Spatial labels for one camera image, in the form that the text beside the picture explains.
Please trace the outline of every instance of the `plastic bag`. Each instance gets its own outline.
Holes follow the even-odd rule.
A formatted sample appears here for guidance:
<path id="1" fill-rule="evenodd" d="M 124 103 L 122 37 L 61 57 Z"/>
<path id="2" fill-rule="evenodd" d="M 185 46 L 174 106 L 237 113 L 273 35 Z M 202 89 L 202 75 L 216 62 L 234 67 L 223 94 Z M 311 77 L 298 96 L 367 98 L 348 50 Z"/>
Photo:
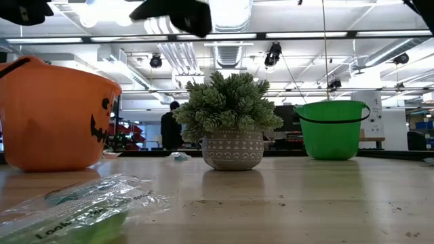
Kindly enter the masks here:
<path id="1" fill-rule="evenodd" d="M 149 181 L 121 174 L 70 186 L 27 200 L 0 213 L 0 243 L 104 243 L 125 223 L 169 209 L 169 197 L 144 186 Z"/>
<path id="2" fill-rule="evenodd" d="M 174 158 L 175 161 L 186 161 L 191 159 L 191 156 L 188 156 L 185 152 L 172 152 L 167 157 Z"/>
<path id="3" fill-rule="evenodd" d="M 102 152 L 103 159 L 116 159 L 122 152 L 115 153 L 112 148 L 106 149 Z"/>

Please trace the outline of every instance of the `computer monitor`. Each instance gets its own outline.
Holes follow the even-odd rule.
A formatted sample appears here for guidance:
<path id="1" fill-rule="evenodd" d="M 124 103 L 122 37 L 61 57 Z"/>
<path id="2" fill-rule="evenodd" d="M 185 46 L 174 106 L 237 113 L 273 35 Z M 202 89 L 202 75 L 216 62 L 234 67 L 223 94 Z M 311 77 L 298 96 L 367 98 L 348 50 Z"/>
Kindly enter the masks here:
<path id="1" fill-rule="evenodd" d="M 283 119 L 283 126 L 274 131 L 301 131 L 300 118 L 293 105 L 276 106 L 274 113 Z"/>

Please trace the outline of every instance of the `green bucket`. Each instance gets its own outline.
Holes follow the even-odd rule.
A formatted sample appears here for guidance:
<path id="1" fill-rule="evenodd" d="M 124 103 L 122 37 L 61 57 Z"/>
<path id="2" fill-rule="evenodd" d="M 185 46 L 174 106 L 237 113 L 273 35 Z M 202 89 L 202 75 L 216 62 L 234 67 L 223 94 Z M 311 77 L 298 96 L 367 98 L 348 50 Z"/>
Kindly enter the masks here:
<path id="1" fill-rule="evenodd" d="M 361 118 L 362 109 L 369 114 Z M 360 121 L 371 110 L 359 101 L 326 101 L 298 106 L 307 154 L 319 160 L 347 160 L 357 154 Z"/>

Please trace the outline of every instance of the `black jacket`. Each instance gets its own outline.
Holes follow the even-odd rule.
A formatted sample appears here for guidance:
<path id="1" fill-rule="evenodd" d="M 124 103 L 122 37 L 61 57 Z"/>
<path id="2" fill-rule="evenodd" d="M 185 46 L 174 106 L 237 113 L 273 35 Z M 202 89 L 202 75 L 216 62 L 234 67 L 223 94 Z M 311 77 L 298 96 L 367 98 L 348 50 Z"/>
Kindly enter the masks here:
<path id="1" fill-rule="evenodd" d="M 184 141 L 181 136 L 181 125 L 173 118 L 173 113 L 168 112 L 161 118 L 161 137 L 163 147 L 166 149 L 179 148 Z"/>

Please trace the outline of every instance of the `pumpkin eye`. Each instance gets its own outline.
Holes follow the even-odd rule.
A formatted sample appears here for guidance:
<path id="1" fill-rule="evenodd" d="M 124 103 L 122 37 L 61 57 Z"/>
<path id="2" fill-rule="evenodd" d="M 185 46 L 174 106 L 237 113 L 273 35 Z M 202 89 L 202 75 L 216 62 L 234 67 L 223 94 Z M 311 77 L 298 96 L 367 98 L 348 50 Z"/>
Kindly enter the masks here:
<path id="1" fill-rule="evenodd" d="M 104 98 L 102 100 L 102 108 L 103 109 L 108 109 L 109 108 L 109 103 L 110 103 L 110 100 L 108 98 Z"/>

